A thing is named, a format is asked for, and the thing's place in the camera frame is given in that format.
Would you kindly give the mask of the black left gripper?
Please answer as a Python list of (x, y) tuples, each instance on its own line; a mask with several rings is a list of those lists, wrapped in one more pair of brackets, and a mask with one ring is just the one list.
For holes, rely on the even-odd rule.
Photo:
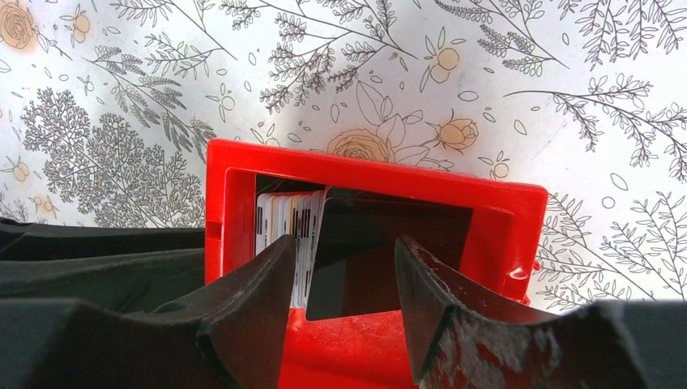
[(202, 228), (125, 229), (1, 219), (1, 297), (78, 298), (152, 311), (204, 285)]

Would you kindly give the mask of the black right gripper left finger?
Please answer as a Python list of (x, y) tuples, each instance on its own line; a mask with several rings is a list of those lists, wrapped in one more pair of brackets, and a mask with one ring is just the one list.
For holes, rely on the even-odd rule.
[(285, 235), (150, 313), (73, 298), (1, 304), (4, 388), (275, 388), (295, 268)]

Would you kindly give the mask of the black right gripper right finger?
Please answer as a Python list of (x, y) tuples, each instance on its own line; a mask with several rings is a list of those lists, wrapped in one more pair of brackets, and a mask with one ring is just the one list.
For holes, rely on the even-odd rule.
[(503, 297), (410, 237), (395, 269), (422, 388), (683, 388), (686, 304), (597, 301), (557, 316)]

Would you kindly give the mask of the dark brown credit card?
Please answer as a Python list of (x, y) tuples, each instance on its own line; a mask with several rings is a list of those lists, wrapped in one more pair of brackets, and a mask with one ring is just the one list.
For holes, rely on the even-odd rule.
[(457, 269), (473, 209), (363, 190), (326, 192), (309, 321), (399, 310), (395, 241), (409, 236)]

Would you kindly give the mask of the stack of white cards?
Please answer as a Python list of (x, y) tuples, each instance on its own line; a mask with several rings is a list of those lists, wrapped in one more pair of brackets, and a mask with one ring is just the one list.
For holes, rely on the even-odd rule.
[(326, 191), (263, 193), (256, 198), (254, 251), (259, 254), (283, 235), (296, 241), (291, 307), (307, 306)]

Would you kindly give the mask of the red plastic bin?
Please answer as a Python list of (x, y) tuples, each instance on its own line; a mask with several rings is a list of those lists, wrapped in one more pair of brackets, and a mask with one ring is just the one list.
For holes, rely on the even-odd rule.
[(527, 304), (540, 186), (226, 139), (207, 154), (205, 280), (297, 242), (280, 388), (411, 388), (394, 248)]

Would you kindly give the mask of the floral table mat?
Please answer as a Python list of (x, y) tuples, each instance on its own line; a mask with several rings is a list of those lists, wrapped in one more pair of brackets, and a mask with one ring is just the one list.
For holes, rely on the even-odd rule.
[(686, 298), (683, 1), (2, 2), (2, 216), (198, 227), (212, 138), (544, 186), (536, 306)]

